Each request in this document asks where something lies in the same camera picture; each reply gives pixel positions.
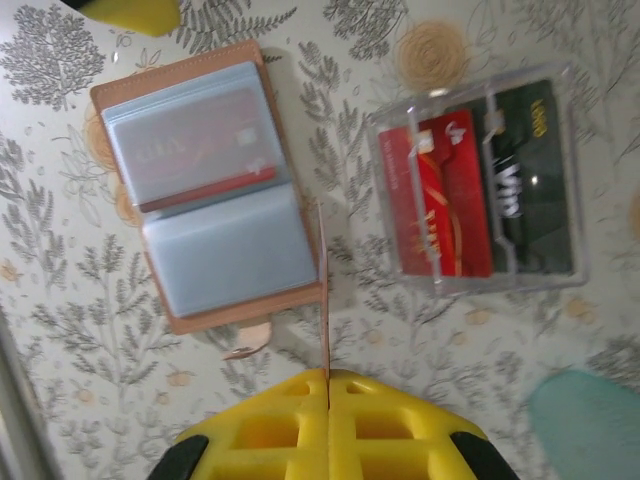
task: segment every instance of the black rubber corner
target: black rubber corner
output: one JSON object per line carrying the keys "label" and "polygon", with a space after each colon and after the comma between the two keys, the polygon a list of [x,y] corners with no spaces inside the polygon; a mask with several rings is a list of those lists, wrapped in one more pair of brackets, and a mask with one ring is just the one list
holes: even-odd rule
{"label": "black rubber corner", "polygon": [[469,432],[453,433],[451,440],[478,480],[520,480],[488,440]]}
{"label": "black rubber corner", "polygon": [[175,444],[155,466],[147,480],[189,480],[207,448],[209,439],[194,435]]}
{"label": "black rubber corner", "polygon": [[80,10],[82,7],[87,6],[91,2],[100,1],[100,0],[62,0],[62,3],[70,6],[75,10]]}

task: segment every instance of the teal object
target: teal object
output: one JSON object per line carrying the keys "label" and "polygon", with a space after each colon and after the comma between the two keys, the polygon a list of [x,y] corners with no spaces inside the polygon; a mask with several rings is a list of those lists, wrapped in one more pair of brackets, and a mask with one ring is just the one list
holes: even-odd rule
{"label": "teal object", "polygon": [[640,395],[633,391],[567,371],[538,387],[529,415],[563,480],[640,478]]}

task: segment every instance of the wallpaper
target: wallpaper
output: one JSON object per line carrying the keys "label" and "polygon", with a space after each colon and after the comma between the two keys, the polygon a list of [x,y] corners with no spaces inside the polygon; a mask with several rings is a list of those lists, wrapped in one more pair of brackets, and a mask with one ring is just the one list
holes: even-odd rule
{"label": "wallpaper", "polygon": [[[51,0],[0,6],[0,302],[67,478],[144,478],[187,426],[320,364],[318,307],[260,353],[235,330],[172,335],[90,86],[247,38],[265,49],[294,163],[324,206],[331,355],[478,423],[521,478],[556,478],[527,417],[545,376],[640,392],[637,0],[183,0],[153,39]],[[397,40],[424,19],[468,42],[468,79],[570,60],[592,279],[580,289],[430,298],[391,274],[365,116],[409,94]]]}

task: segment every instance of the red vip card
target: red vip card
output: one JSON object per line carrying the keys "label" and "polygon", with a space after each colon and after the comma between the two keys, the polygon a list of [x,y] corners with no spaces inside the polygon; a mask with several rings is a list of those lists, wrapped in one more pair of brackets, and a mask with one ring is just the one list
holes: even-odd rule
{"label": "red vip card", "polygon": [[[493,272],[479,158],[471,114],[461,110],[419,124],[418,170],[424,222],[432,252],[447,276],[485,277]],[[402,270],[430,275],[413,197],[407,127],[379,135]]]}

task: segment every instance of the clear plastic card case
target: clear plastic card case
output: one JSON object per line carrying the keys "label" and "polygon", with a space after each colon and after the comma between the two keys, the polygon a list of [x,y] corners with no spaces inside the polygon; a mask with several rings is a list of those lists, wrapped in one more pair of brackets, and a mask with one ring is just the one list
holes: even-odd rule
{"label": "clear plastic card case", "polygon": [[252,62],[107,108],[102,116],[131,201],[142,212],[290,180]]}
{"label": "clear plastic card case", "polygon": [[572,75],[548,63],[369,117],[398,280],[439,296],[587,281]]}
{"label": "clear plastic card case", "polygon": [[318,278],[291,183],[145,222],[143,233],[179,317]]}

